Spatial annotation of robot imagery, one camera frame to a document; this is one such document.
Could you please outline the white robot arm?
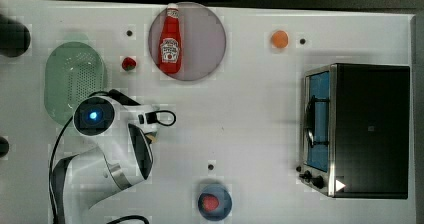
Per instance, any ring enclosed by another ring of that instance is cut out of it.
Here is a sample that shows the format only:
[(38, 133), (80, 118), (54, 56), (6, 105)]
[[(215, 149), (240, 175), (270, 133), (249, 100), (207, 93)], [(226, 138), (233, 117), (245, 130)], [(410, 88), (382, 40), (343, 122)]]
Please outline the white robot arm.
[(97, 203), (148, 179), (157, 109), (117, 90), (82, 101), (69, 123), (94, 148), (49, 170), (53, 224), (85, 224)]

